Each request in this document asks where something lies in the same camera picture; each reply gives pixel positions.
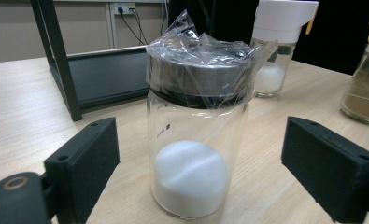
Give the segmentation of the white wall socket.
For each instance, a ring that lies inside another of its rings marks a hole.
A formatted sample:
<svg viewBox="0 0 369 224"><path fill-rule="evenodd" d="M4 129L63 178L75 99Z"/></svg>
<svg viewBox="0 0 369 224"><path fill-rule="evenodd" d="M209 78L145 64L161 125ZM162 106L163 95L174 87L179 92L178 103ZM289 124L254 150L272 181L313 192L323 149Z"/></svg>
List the white wall socket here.
<svg viewBox="0 0 369 224"><path fill-rule="evenodd" d="M114 3L113 12L115 15L132 15L135 11L135 3Z"/></svg>

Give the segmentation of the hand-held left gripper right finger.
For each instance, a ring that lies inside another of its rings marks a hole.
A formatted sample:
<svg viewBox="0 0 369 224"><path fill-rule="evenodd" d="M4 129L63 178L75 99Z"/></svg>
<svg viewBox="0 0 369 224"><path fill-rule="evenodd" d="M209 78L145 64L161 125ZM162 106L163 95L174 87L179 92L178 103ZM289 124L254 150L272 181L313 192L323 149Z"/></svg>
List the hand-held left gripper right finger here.
<svg viewBox="0 0 369 224"><path fill-rule="evenodd" d="M369 151L315 121L289 117L282 164L333 221L369 214Z"/></svg>

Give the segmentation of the glass jar with metal lid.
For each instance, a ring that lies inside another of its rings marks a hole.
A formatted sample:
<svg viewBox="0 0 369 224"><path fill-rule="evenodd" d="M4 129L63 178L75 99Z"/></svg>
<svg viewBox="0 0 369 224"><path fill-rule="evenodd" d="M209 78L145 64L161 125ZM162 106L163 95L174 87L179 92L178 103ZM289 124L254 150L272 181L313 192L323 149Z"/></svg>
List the glass jar with metal lid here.
<svg viewBox="0 0 369 224"><path fill-rule="evenodd" d="M150 184L168 213L205 217L224 204L254 78L276 47L198 34L186 11L147 46Z"/></svg>

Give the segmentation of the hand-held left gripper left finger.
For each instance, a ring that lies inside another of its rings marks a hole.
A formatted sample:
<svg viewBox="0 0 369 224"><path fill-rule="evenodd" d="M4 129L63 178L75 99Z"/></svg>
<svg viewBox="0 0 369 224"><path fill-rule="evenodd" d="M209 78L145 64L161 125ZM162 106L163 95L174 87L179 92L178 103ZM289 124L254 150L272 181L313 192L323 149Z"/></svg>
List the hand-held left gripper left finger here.
<svg viewBox="0 0 369 224"><path fill-rule="evenodd" d="M120 163L116 119L87 125L45 161L50 212L60 224L85 224Z"/></svg>

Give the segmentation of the white-lidded jar of white powder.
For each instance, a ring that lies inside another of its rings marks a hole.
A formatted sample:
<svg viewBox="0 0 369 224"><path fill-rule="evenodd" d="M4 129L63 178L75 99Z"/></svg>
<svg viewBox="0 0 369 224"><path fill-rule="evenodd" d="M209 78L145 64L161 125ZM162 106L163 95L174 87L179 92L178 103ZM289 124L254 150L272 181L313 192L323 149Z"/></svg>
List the white-lidded jar of white powder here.
<svg viewBox="0 0 369 224"><path fill-rule="evenodd" d="M276 42L277 49L255 77L257 97L272 98L280 93L302 28L307 24L309 33L318 7L319 1L259 1L250 45L258 47Z"/></svg>

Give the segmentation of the black metal shelf rack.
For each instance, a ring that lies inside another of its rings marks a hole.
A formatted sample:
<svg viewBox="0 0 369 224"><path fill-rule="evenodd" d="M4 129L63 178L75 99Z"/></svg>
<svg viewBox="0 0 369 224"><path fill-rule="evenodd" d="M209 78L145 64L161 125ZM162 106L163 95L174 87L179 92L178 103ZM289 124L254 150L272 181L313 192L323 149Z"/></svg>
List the black metal shelf rack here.
<svg viewBox="0 0 369 224"><path fill-rule="evenodd" d="M51 74L73 121L88 111L147 95L143 46L68 55L53 0L30 3Z"/></svg>

